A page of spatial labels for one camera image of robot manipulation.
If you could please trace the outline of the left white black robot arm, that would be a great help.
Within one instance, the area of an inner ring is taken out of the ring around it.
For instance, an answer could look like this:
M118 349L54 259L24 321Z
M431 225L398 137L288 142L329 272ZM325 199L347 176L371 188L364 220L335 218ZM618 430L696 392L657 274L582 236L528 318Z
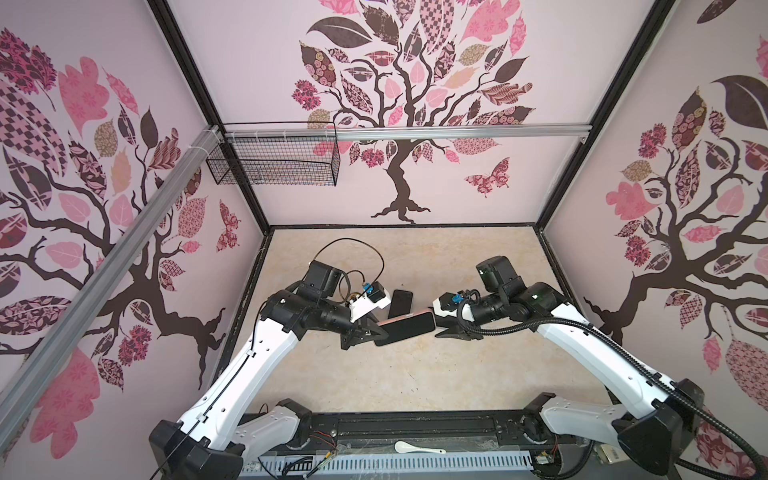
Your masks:
M343 271L313 261L305 276L268 297L250 338L179 420L160 421L149 437L162 479L237 479L247 464L293 440L309 414L287 401L245 421L266 380L311 330L338 334L342 349L386 337L373 314L391 303L378 281L354 299L333 300Z

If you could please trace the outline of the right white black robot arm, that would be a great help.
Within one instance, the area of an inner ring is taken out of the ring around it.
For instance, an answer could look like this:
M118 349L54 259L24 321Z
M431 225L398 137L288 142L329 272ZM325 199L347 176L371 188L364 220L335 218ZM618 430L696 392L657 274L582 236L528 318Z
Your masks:
M551 341L612 393L613 406L542 394L534 413L558 435L584 437L620 448L657 476L675 477L675 463L695 439L703 390L650 368L589 322L552 286L524 283L505 256L476 267L487 291L446 292L432 304L445 337L483 339L530 330Z

